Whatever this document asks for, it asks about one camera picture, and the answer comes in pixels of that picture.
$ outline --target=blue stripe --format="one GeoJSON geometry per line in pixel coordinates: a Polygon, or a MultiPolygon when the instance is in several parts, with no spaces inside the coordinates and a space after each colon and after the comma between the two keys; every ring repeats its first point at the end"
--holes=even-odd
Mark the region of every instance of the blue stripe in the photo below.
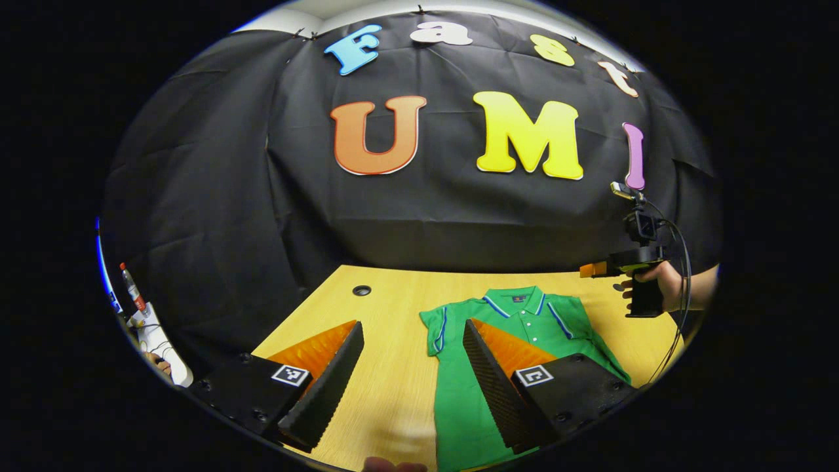
{"type": "Polygon", "coordinates": [[[505,317],[505,318],[509,318],[509,317],[510,317],[507,313],[505,313],[505,312],[504,312],[504,310],[502,310],[502,309],[501,309],[501,307],[499,307],[498,305],[496,305],[496,304],[495,304],[495,302],[493,302],[492,300],[490,300],[488,296],[483,297],[483,299],[484,299],[485,301],[487,301],[487,303],[489,303],[489,306],[490,306],[490,307],[492,307],[492,309],[493,309],[493,310],[495,310],[496,312],[501,313],[501,316],[503,316],[503,317],[505,317]]]}
{"type": "Polygon", "coordinates": [[[113,294],[111,278],[107,276],[107,269],[105,268],[105,256],[102,255],[102,238],[99,236],[99,218],[96,218],[96,252],[99,256],[99,271],[102,273],[102,284],[105,286],[105,293],[111,298],[113,311],[117,312],[117,314],[122,313],[122,307],[119,306],[117,296],[113,294]]]}
{"type": "Polygon", "coordinates": [[[443,344],[446,342],[446,312],[448,311],[449,307],[443,307],[443,326],[440,327],[440,334],[437,336],[437,339],[434,340],[434,348],[437,349],[439,353],[443,350],[443,344]],[[440,341],[440,347],[437,347],[437,341],[440,341]]]}
{"type": "Polygon", "coordinates": [[[545,294],[542,294],[542,299],[539,300],[539,309],[536,310],[536,316],[538,317],[540,313],[542,313],[542,307],[545,305],[545,294]]]}
{"type": "Polygon", "coordinates": [[[574,335],[572,335],[571,332],[568,331],[568,328],[565,326],[565,323],[562,322],[562,318],[560,318],[560,315],[556,314],[556,310],[554,310],[553,305],[548,303],[548,308],[550,309],[551,313],[554,313],[554,318],[556,318],[556,321],[560,324],[560,328],[562,328],[562,332],[565,333],[565,337],[568,339],[574,338],[574,335]]]}

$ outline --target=screw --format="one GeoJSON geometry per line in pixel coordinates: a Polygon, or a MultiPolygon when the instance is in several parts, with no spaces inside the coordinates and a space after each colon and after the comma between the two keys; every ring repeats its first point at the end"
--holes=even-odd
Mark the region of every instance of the screw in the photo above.
{"type": "Polygon", "coordinates": [[[268,420],[268,416],[266,416],[265,413],[259,408],[254,408],[252,413],[253,417],[259,422],[266,422],[268,420]]]}

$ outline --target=wall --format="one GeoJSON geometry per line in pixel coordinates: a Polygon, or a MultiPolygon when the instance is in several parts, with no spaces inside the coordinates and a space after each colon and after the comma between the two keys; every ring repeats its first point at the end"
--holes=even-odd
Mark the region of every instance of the wall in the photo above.
{"type": "Polygon", "coordinates": [[[260,17],[243,25],[236,31],[250,29],[274,29],[301,34],[324,33],[345,24],[363,21],[393,13],[417,11],[417,3],[424,10],[456,10],[485,13],[510,18],[523,23],[547,29],[566,38],[577,37],[581,44],[590,47],[617,63],[626,64],[632,71],[644,68],[624,51],[608,41],[597,37],[581,22],[555,11],[553,8],[528,0],[497,2],[493,0],[443,0],[425,2],[419,0],[388,0],[369,2],[365,0],[299,0],[279,5],[260,17]]]}

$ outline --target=orange letter u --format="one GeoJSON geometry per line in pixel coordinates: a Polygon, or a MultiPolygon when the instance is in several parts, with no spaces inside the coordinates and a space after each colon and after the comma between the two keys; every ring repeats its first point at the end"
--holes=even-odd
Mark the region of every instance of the orange letter u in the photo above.
{"type": "Polygon", "coordinates": [[[376,107],[372,102],[353,102],[332,110],[335,119],[335,160],[343,170],[360,176],[390,174],[410,163],[419,143],[420,108],[423,97],[395,97],[384,106],[393,110],[393,147],[377,153],[367,150],[367,115],[376,107]]]}

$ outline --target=shirt collar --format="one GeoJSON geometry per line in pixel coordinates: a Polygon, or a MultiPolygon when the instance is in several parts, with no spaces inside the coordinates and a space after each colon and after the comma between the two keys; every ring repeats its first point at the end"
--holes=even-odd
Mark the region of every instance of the shirt collar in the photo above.
{"type": "Polygon", "coordinates": [[[487,290],[483,300],[503,317],[509,318],[510,315],[521,313],[522,310],[531,315],[539,315],[545,305],[545,294],[537,286],[504,290],[490,289],[487,290]],[[513,302],[512,297],[519,295],[527,296],[524,304],[513,302]]]}

